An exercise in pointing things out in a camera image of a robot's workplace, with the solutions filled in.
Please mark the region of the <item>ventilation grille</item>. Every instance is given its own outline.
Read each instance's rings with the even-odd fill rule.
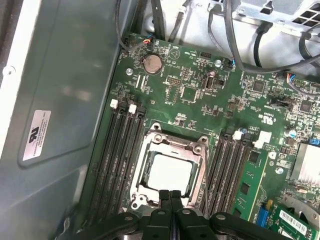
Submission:
[[[305,11],[301,16],[292,21],[296,24],[313,27],[320,23],[320,3],[314,4],[309,10]]]

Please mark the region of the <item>cable clip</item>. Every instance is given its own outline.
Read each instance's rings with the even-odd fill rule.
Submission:
[[[185,6],[180,6],[178,10],[179,10],[179,13],[186,14],[187,8]]]

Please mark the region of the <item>motherboard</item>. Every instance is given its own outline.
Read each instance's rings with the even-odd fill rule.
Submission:
[[[145,37],[129,34],[128,46]],[[86,177],[85,228],[159,205],[228,212],[292,239],[319,239],[320,100],[287,72],[153,39],[119,54]],[[294,78],[315,94],[319,85]]]

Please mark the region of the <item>ul logo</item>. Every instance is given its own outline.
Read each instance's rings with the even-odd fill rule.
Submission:
[[[31,135],[30,135],[30,139],[29,139],[29,143],[32,143],[34,140],[37,139],[38,132],[39,132],[39,127],[36,127],[34,129],[32,129]]]

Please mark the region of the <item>black cable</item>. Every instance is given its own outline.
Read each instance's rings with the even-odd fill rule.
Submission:
[[[218,41],[217,41],[217,39],[215,38],[215,35],[214,35],[213,31],[212,31],[212,28],[211,28],[212,22],[213,22],[213,20],[214,20],[214,13],[215,13],[216,11],[217,11],[217,12],[219,12],[219,11],[221,12],[221,11],[222,11],[221,6],[220,6],[219,4],[214,5],[214,7],[213,7],[213,8],[210,10],[210,12],[209,12],[207,32],[208,32],[208,35],[209,35],[209,38],[210,38],[211,42],[216,46],[216,48],[217,48],[220,52],[222,52],[222,53],[224,53],[226,56],[228,56],[228,54],[224,51],[224,49],[223,49],[223,48],[220,46],[220,44],[218,43]]]
[[[223,9],[224,9],[224,23],[225,23],[225,31],[226,31],[226,37],[227,41],[230,47],[230,50],[233,54],[233,57],[235,59],[235,63],[237,66],[247,73],[253,73],[253,74],[268,74],[268,73],[276,73],[276,72],[287,72],[293,69],[298,69],[301,67],[304,67],[310,63],[313,63],[314,61],[320,60],[320,54],[308,59],[303,60],[294,64],[281,66],[281,67],[273,67],[273,68],[261,68],[253,65],[244,65],[244,63],[241,60],[241,56],[239,53],[239,49],[237,46],[237,40],[235,36],[235,29],[234,29],[234,20],[232,17],[233,13],[233,2],[232,0],[224,0],[223,1]]]
[[[253,58],[254,58],[255,65],[257,67],[262,68],[260,58],[259,58],[259,47],[260,47],[262,36],[266,34],[273,25],[274,24],[272,22],[264,21],[255,31],[257,33],[257,36],[253,46]]]
[[[191,2],[192,2],[192,0],[186,0],[182,4],[182,7],[186,8]],[[176,39],[177,34],[179,32],[179,29],[180,29],[180,26],[181,26],[181,23],[182,23],[182,20],[184,19],[184,15],[185,15],[184,12],[179,11],[178,16],[177,16],[176,21],[175,21],[175,24],[174,24],[174,27],[173,27],[173,30],[172,30],[172,32],[170,34],[169,39],[168,39],[169,43],[173,43],[174,40]]]
[[[160,0],[151,0],[154,36],[156,39],[166,40],[165,20]]]
[[[140,48],[141,46],[144,45],[143,41],[138,43],[135,46],[132,47],[128,47],[124,44],[124,42],[122,41],[121,38],[121,33],[120,33],[120,24],[119,24],[119,15],[120,15],[120,5],[121,5],[121,0],[116,0],[115,3],[115,11],[114,11],[114,21],[115,21],[115,31],[116,31],[116,36],[118,38],[118,41],[121,45],[121,47],[123,47],[123,49],[125,49],[126,51],[130,52],[130,51],[134,51],[138,48]]]
[[[308,29],[308,31],[303,32],[301,37],[300,37],[300,40],[299,40],[299,52],[300,52],[301,56],[305,60],[312,58],[310,52],[307,49],[306,40],[309,40],[311,38],[311,34],[310,33],[313,30],[318,29],[318,28],[320,28],[320,24],[317,24],[317,25],[311,27],[310,29]],[[312,62],[311,65],[314,66],[316,69],[320,68],[320,63],[317,62],[317,61]]]

